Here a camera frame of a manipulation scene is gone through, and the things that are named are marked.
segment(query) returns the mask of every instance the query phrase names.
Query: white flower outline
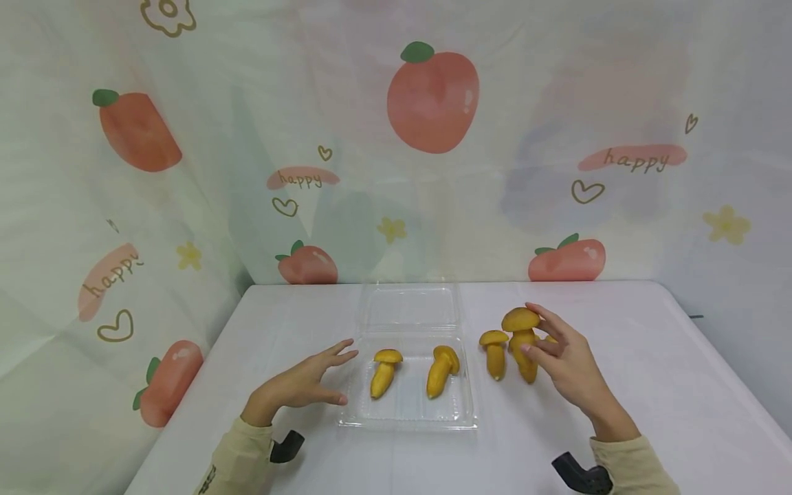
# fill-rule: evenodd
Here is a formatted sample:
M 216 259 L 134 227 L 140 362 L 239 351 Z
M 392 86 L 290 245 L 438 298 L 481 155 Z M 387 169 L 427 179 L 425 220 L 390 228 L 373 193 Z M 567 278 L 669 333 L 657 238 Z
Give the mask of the white flower outline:
M 143 16 L 143 20 L 146 24 L 152 29 L 162 32 L 169 38 L 178 38 L 182 31 L 192 31 L 196 28 L 196 19 L 190 10 L 190 0 L 154 1 L 157 4 L 156 6 L 152 4 L 151 0 L 143 0 L 140 4 L 140 14 Z M 161 24 L 152 21 L 152 17 L 160 21 Z M 172 23 L 171 26 L 164 25 L 168 22 Z

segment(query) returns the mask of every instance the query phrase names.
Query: beige sleeve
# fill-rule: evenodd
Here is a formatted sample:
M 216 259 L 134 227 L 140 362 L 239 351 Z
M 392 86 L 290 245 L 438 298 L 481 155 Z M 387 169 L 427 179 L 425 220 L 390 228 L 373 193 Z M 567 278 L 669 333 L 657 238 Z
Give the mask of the beige sleeve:
M 612 495 L 680 495 L 645 436 L 606 444 L 590 440 L 596 463 L 613 481 Z
M 211 455 L 211 466 L 193 495 L 258 493 L 267 476 L 271 452 L 272 426 L 256 428 L 235 419 Z

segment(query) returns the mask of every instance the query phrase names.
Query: toy mushroom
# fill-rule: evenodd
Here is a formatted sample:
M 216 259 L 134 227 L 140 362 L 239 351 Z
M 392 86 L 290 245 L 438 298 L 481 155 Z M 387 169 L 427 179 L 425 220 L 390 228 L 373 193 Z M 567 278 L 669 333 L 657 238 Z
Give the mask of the toy mushroom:
M 538 314 L 526 307 L 517 307 L 509 311 L 501 322 L 501 328 L 512 334 L 512 339 L 508 343 L 508 351 L 517 362 L 520 376 L 528 383 L 533 383 L 536 380 L 539 365 L 520 352 L 520 346 L 533 345 L 536 342 L 536 334 L 533 329 L 540 321 Z
M 447 345 L 438 345 L 433 354 L 435 362 L 429 368 L 429 376 L 426 379 L 426 394 L 429 398 L 439 397 L 445 390 L 448 375 L 459 373 L 459 357 L 454 349 Z
M 379 363 L 377 371 L 371 377 L 371 397 L 380 398 L 393 382 L 396 364 L 404 360 L 396 349 L 383 349 L 374 355 L 374 362 Z
M 478 344 L 487 351 L 487 371 L 496 382 L 500 382 L 506 374 L 506 351 L 503 343 L 508 340 L 508 335 L 500 330 L 484 332 Z

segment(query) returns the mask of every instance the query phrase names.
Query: clear plastic container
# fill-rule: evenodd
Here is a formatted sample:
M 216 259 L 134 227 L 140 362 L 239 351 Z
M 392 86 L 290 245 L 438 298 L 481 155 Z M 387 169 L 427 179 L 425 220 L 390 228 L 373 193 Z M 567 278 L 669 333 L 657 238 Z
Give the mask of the clear plastic container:
M 361 333 L 399 327 L 459 331 L 456 284 L 366 284 L 360 298 Z
M 340 424 L 408 431 L 471 430 L 477 427 L 470 375 L 454 284 L 372 284 L 360 301 L 357 348 Z M 459 357 L 459 373 L 449 375 L 443 393 L 426 395 L 434 348 L 447 345 Z M 397 349 L 404 361 L 387 392 L 372 399 L 374 355 Z

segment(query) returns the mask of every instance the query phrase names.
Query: hand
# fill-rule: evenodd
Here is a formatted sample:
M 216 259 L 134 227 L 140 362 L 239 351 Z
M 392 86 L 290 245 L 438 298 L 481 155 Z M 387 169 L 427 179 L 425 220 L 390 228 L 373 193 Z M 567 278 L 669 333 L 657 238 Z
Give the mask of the hand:
M 563 398 L 588 416 L 597 439 L 618 442 L 641 436 L 605 383 L 586 337 L 538 304 L 525 303 L 525 307 L 542 317 L 536 328 L 550 334 L 558 343 L 537 340 L 533 346 L 523 345 L 520 351 L 547 371 Z
M 251 395 L 242 411 L 242 420 L 251 426 L 269 426 L 281 407 L 305 407 L 316 402 L 346 406 L 348 399 L 341 392 L 321 385 L 322 376 L 330 367 L 341 366 L 357 356 L 357 351 L 341 354 L 353 339 L 307 357 L 301 363 L 271 378 Z

